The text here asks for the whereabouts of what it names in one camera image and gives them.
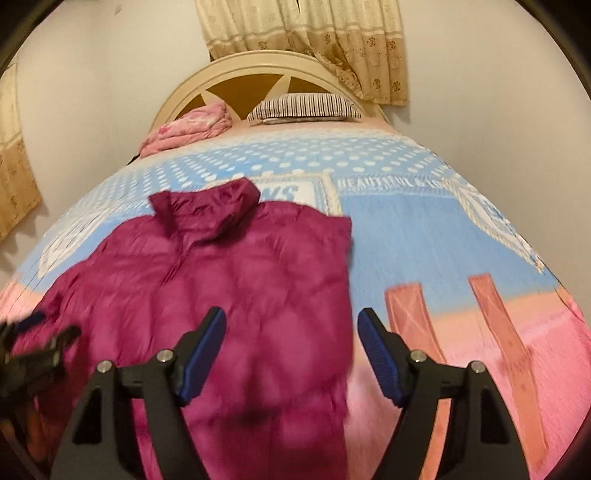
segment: cream headboard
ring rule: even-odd
[[[314,57],[264,50],[229,55],[199,70],[166,100],[152,129],[218,100],[228,104],[234,120],[245,119],[260,101],[296,92],[338,93],[349,98],[363,115],[388,122],[378,105],[360,100]]]

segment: magenta jacket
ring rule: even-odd
[[[153,216],[119,225],[55,282],[38,307],[47,320],[16,347],[82,328],[66,380],[38,399],[54,450],[99,361],[145,362],[220,306],[224,343],[201,396],[183,410],[212,480],[346,478],[351,221],[258,200],[247,179],[156,193]],[[134,415],[148,480],[156,480],[141,401]]]

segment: folded pink blanket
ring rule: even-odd
[[[213,138],[232,126],[232,118],[225,102],[216,102],[191,110],[174,122],[150,132],[139,148],[141,158]]]

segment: clamp jaw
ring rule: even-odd
[[[145,478],[132,398],[144,399],[163,479],[209,480],[180,409],[201,393],[225,333],[226,316],[212,307],[197,330],[144,364],[100,362],[70,417],[51,480]]]
[[[410,351],[372,309],[360,312],[358,332],[384,396],[402,409],[373,480],[420,477],[442,398],[452,407],[437,480],[530,478],[509,411],[481,361],[451,367]]]
[[[0,420],[10,419],[16,408],[65,374],[64,351],[80,336],[77,326],[62,330],[43,349],[11,355],[18,335],[43,319],[42,313],[34,313],[21,322],[0,325]]]

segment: wall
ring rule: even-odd
[[[208,62],[194,0],[67,0],[34,30],[19,52],[18,98],[44,204],[0,245],[0,287],[73,202],[129,161],[168,95]]]
[[[65,2],[18,53],[22,134],[43,197],[0,245],[0,284],[51,224],[116,170],[97,63],[97,2]]]
[[[98,3],[116,148],[129,159],[168,96],[208,64],[209,52],[194,0]]]
[[[591,100],[513,0],[398,0],[410,104],[396,128],[514,223],[591,316]]]

